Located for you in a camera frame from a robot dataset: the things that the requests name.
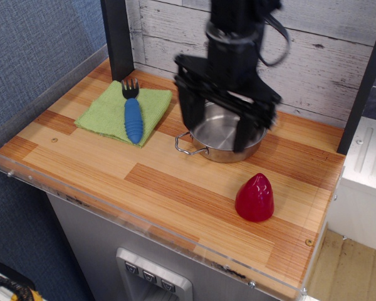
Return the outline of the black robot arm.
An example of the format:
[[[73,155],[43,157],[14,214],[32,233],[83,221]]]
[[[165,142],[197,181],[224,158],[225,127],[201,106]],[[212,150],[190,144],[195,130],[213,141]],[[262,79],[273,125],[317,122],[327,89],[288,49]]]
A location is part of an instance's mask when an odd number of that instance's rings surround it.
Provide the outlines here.
[[[212,1],[207,22],[207,56],[179,54],[175,84],[185,127],[194,130],[206,102],[239,118],[233,151],[241,152],[256,129],[268,129],[281,97],[257,73],[266,23],[279,26],[271,12],[280,1]]]

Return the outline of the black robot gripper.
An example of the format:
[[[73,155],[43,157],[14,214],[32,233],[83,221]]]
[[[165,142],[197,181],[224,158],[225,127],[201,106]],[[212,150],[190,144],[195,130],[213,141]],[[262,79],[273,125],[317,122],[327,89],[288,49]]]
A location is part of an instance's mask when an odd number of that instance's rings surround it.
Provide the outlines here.
[[[276,117],[281,97],[257,73],[263,29],[225,33],[208,29],[206,57],[179,54],[175,84],[184,125],[194,129],[209,101],[237,114],[234,152],[254,154]]]

